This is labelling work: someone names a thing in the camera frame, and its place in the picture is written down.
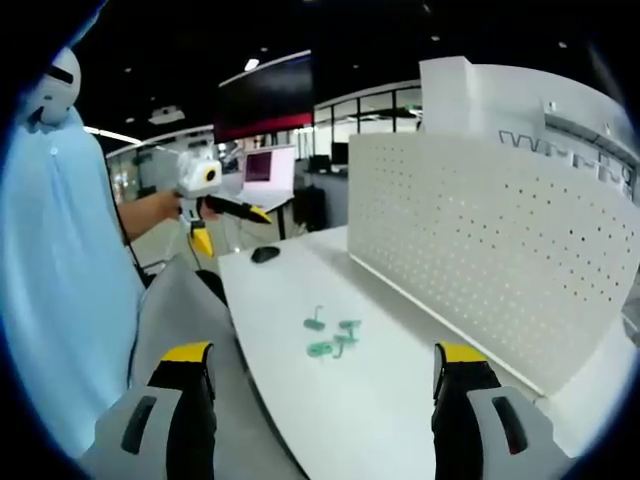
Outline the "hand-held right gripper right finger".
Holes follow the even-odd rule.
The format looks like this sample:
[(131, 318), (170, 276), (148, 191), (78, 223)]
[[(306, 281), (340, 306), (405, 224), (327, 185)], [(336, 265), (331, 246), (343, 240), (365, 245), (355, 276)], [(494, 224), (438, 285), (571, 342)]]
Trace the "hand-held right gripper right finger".
[(573, 464), (551, 420), (468, 345), (435, 345), (433, 401), (437, 479), (559, 479)]

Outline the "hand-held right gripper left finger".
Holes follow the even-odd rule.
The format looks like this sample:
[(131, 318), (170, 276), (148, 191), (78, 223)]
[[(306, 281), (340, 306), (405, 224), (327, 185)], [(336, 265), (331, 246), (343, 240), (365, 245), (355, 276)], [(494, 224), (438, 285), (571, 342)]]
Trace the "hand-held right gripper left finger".
[(212, 479), (215, 388), (210, 342), (169, 350), (148, 382), (97, 422), (80, 464), (92, 479)]

